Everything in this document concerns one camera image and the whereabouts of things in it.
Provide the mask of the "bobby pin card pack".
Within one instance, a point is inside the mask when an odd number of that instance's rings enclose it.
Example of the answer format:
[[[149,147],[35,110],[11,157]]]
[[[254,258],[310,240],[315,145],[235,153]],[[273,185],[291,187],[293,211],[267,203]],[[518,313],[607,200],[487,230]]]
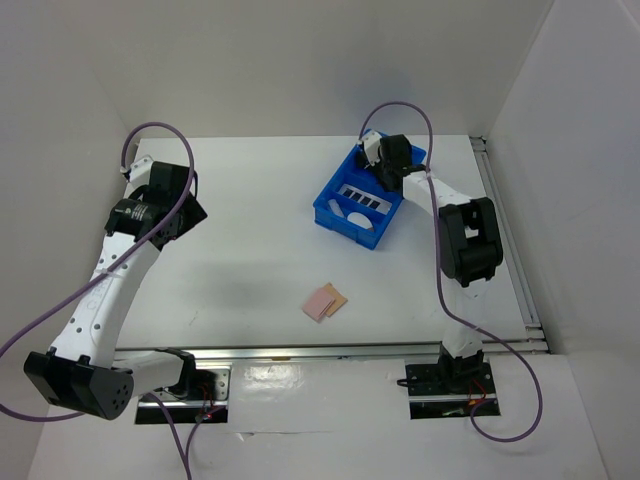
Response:
[[[338,193],[347,199],[353,200],[364,207],[384,215],[386,215],[392,207],[391,202],[350,184],[343,184],[338,190]]]

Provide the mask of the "white tube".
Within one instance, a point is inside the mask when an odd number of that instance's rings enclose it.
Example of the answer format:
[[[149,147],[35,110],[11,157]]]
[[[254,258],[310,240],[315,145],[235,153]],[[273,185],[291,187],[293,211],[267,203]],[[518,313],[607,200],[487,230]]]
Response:
[[[347,215],[344,213],[344,211],[340,207],[339,203],[335,199],[330,199],[328,201],[328,206],[329,206],[329,209],[331,210],[331,212],[335,216],[337,216],[339,218],[343,218],[343,219],[347,218]]]

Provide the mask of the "pink blotting paper pad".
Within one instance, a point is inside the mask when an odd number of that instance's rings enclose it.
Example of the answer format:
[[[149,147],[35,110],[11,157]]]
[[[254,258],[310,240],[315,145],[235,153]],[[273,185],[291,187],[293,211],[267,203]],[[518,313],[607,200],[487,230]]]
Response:
[[[336,299],[325,288],[318,288],[302,306],[302,312],[316,323],[322,321]]]

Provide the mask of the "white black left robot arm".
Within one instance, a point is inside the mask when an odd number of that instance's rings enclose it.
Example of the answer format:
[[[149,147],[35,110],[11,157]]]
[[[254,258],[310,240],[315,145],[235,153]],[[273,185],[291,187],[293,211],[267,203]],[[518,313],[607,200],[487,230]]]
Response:
[[[24,372],[51,405],[113,420],[129,401],[164,389],[189,397],[204,374],[193,355],[158,348],[129,360],[116,344],[136,293],[162,249],[206,217],[184,189],[189,169],[149,157],[135,164],[131,194],[111,209],[95,286],[83,294],[70,320],[45,353],[32,352]]]

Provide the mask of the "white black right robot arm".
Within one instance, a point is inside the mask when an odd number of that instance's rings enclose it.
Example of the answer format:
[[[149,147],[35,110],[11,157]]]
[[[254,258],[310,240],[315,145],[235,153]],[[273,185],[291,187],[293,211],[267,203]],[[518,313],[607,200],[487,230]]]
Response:
[[[488,283],[504,259],[494,204],[452,188],[425,161],[415,163],[412,145],[403,135],[369,130],[357,147],[358,166],[370,171],[385,190],[432,216],[436,289],[451,319],[440,343],[436,379],[444,390],[460,391],[481,374],[481,322],[472,315],[480,311]]]

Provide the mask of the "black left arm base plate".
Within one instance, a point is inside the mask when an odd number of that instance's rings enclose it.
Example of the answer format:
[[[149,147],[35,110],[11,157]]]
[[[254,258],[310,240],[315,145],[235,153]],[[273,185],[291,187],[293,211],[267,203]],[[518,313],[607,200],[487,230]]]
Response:
[[[177,425],[224,424],[229,416],[229,396],[232,380],[230,363],[199,362],[198,375],[186,394],[180,396],[169,387],[152,390],[140,396],[135,409],[136,425],[167,425],[161,407],[152,399],[155,395]]]

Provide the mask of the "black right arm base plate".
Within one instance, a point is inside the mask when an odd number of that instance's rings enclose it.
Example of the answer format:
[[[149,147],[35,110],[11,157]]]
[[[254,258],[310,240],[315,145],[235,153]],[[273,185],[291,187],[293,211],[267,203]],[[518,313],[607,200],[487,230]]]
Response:
[[[488,362],[475,376],[455,381],[445,381],[436,364],[409,364],[396,384],[407,391],[412,420],[468,417],[475,407],[477,416],[501,414]]]

